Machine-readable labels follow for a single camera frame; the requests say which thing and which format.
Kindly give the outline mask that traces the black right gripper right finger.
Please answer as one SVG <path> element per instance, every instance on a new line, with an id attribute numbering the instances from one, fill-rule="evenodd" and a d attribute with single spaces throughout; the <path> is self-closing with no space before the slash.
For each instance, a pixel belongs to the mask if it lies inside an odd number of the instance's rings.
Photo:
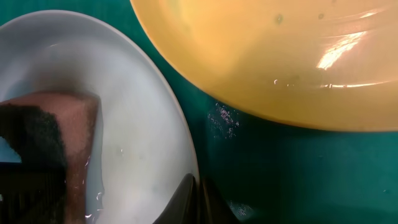
<path id="1" fill-rule="evenodd" d="M 200 185 L 200 223 L 202 224 L 240 224 L 215 183 L 209 179 L 201 180 Z"/>

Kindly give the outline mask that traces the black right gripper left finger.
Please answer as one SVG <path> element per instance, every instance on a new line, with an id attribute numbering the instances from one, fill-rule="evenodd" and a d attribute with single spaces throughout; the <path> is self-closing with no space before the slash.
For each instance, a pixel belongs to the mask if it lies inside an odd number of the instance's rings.
<path id="1" fill-rule="evenodd" d="M 153 224 L 197 224 L 197 184 L 186 174 L 164 211 Z"/>

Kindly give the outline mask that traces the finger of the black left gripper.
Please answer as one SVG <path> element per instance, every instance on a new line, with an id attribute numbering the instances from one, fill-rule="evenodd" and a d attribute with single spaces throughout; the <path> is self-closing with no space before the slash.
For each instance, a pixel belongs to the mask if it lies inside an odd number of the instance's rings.
<path id="1" fill-rule="evenodd" d="M 65 171 L 1 163 L 1 224 L 64 223 Z"/>

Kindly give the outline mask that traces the green brown sponge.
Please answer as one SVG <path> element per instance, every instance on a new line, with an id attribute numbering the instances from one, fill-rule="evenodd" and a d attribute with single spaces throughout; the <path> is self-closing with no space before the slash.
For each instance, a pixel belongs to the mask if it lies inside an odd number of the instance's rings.
<path id="1" fill-rule="evenodd" d="M 65 171 L 65 223 L 85 222 L 85 179 L 98 108 L 93 95 L 48 91 L 1 103 L 1 137 L 21 161 Z"/>

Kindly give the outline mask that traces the light blue plate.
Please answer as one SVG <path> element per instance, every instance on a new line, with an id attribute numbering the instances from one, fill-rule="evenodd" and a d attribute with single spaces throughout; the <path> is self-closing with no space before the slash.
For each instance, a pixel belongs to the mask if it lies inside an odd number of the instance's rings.
<path id="1" fill-rule="evenodd" d="M 198 190 L 195 148 L 175 95 L 150 58 L 117 29 L 59 10 L 3 24 L 1 103 L 46 91 L 99 100 L 84 223 L 154 223 L 186 174 Z M 2 162 L 27 165 L 1 137 Z"/>

